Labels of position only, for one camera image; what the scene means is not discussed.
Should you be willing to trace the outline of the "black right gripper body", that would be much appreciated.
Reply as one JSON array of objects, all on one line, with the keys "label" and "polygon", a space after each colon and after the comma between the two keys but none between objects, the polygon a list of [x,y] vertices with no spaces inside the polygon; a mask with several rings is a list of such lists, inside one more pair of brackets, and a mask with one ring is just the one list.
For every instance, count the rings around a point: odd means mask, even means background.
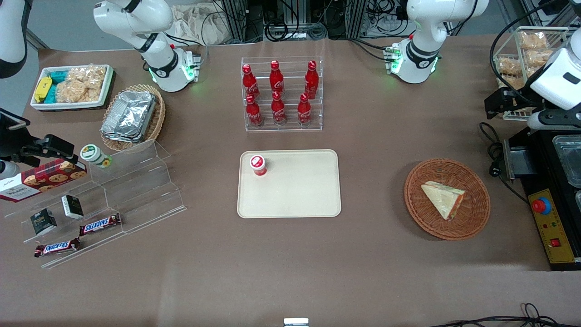
[{"label": "black right gripper body", "polygon": [[20,162],[20,156],[41,157],[40,138],[28,131],[30,121],[7,110],[0,110],[0,157],[3,161]]}]

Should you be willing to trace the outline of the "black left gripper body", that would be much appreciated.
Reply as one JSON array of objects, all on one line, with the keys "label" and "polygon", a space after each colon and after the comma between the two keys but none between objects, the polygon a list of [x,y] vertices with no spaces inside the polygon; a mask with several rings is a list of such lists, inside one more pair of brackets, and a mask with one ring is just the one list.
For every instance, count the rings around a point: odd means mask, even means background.
[{"label": "black left gripper body", "polygon": [[498,89],[500,94],[499,113],[515,112],[525,108],[537,108],[542,102],[543,97],[532,89]]}]

